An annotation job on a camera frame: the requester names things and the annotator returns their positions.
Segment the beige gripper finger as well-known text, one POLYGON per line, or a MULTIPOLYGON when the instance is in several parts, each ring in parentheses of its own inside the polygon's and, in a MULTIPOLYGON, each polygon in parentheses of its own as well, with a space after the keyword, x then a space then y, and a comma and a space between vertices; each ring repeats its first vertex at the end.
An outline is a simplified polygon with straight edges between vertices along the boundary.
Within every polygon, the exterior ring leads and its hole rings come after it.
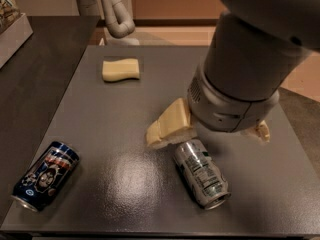
POLYGON ((187 101, 178 98, 154 121, 146 131, 146 144, 151 149, 162 149, 197 136, 187 101))
POLYGON ((243 130, 242 134, 244 136, 255 138, 263 143, 268 143, 270 141, 270 131, 265 120, 261 121, 254 127, 243 130))

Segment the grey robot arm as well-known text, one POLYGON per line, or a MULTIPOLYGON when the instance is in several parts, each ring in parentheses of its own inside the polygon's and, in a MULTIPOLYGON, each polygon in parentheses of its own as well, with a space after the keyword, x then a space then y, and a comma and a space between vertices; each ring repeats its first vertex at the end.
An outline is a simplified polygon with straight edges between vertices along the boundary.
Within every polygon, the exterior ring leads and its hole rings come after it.
POLYGON ((221 0, 207 56, 185 98, 174 101, 146 131, 161 149, 196 137, 194 124, 218 132, 244 131, 264 142, 264 119, 278 89, 300 63, 320 50, 320 0, 221 0))

